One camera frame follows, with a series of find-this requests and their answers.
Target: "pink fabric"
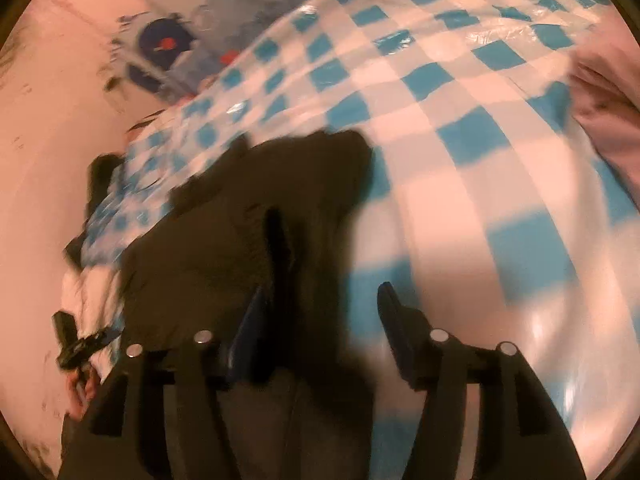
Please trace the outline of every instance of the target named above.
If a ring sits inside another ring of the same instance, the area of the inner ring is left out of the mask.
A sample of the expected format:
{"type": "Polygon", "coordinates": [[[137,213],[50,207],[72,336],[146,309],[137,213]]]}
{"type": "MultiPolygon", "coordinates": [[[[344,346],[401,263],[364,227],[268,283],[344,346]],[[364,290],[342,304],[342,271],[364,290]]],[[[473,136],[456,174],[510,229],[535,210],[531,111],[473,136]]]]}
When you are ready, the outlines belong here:
{"type": "Polygon", "coordinates": [[[640,206],[640,46],[611,8],[574,51],[573,114],[640,206]]]}

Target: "metal rivet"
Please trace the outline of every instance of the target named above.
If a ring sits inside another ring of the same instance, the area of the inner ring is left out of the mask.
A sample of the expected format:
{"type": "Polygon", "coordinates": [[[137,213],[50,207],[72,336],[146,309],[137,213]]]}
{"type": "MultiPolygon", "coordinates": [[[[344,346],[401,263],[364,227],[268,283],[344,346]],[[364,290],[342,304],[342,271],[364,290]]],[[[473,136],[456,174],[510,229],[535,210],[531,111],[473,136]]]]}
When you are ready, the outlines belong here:
{"type": "Polygon", "coordinates": [[[213,334],[209,330],[200,330],[193,336],[193,340],[199,345],[204,345],[213,339],[213,334]]]}
{"type": "Polygon", "coordinates": [[[127,355],[129,357],[138,357],[142,354],[143,348],[139,343],[133,343],[133,345],[127,346],[127,355]]]}
{"type": "Polygon", "coordinates": [[[444,343],[447,339],[449,339],[449,332],[441,328],[434,328],[433,330],[431,330],[429,337],[431,337],[431,339],[437,343],[444,343]]]}
{"type": "Polygon", "coordinates": [[[504,343],[500,343],[500,352],[508,356],[514,356],[518,353],[518,347],[513,343],[505,341],[504,343]]]}

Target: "bed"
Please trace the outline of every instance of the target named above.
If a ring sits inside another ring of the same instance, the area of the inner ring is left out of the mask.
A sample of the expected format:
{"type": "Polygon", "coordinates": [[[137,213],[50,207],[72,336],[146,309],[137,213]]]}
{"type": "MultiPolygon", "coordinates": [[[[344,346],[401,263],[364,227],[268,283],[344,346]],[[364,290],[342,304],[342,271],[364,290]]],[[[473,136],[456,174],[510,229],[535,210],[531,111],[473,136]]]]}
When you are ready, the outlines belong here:
{"type": "Polygon", "coordinates": [[[355,126],[375,146],[344,277],[348,345],[378,386],[370,477],[400,478],[422,406],[378,320],[376,289],[390,281],[465,343],[516,343],[594,479],[640,415],[640,216],[569,117],[564,82],[607,4],[307,0],[130,143],[83,263],[117,269],[167,213],[169,190],[240,133],[355,126]]]}

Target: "hand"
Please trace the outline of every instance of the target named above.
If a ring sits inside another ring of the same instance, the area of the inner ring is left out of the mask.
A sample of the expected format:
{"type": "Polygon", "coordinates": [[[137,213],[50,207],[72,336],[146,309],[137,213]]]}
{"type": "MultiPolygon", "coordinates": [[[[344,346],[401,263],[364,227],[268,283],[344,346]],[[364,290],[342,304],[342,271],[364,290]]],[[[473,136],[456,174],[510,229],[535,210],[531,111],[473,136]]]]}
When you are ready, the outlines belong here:
{"type": "Polygon", "coordinates": [[[66,375],[66,392],[69,397],[69,416],[79,422],[86,413],[89,403],[94,400],[100,387],[100,376],[94,367],[89,366],[88,376],[84,388],[80,381],[80,373],[78,370],[69,372],[66,375]]]}

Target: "pink wall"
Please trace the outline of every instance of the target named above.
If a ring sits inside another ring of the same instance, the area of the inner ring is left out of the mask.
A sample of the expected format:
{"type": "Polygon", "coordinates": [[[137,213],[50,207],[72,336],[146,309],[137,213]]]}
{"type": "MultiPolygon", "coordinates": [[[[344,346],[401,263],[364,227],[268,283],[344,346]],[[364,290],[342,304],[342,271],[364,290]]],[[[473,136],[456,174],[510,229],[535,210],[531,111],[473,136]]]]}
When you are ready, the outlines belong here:
{"type": "Polygon", "coordinates": [[[83,220],[86,167],[162,106],[133,86],[102,91],[115,19],[143,8],[34,0],[0,72],[0,410],[54,472],[65,399],[50,316],[60,307],[62,249],[83,220]]]}

